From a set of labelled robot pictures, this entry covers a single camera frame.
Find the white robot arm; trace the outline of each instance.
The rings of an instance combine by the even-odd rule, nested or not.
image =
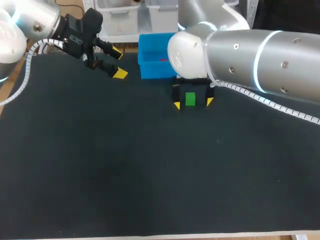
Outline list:
[[[98,59],[94,53],[99,47],[107,55],[120,59],[122,53],[110,42],[97,37],[102,29],[103,16],[90,8],[82,19],[67,14],[53,0],[0,0],[0,81],[5,81],[26,51],[26,39],[36,42],[26,61],[26,77],[22,88],[0,106],[11,102],[25,88],[29,79],[32,53],[43,44],[53,44],[65,53],[83,59],[90,69],[100,69],[111,78],[123,79],[128,74],[114,64]]]
[[[26,38],[51,38],[60,9],[50,0],[0,0],[0,81],[5,81],[26,51]]]
[[[320,103],[320,35],[249,30],[244,21],[223,0],[180,0],[185,31],[168,46],[173,68],[186,79]]]

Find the green block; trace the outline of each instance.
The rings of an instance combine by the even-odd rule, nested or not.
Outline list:
[[[196,93],[195,92],[186,92],[185,93],[185,105],[186,106],[195,106],[196,105]]]

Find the black table surface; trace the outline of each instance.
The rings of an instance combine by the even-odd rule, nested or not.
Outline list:
[[[119,64],[126,80],[34,57],[0,116],[0,239],[320,229],[320,126],[226,88],[178,111],[136,54]]]

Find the blue plastic container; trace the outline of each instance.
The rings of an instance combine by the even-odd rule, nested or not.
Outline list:
[[[174,33],[142,34],[138,63],[142,79],[168,79],[177,76],[168,57],[168,43]]]

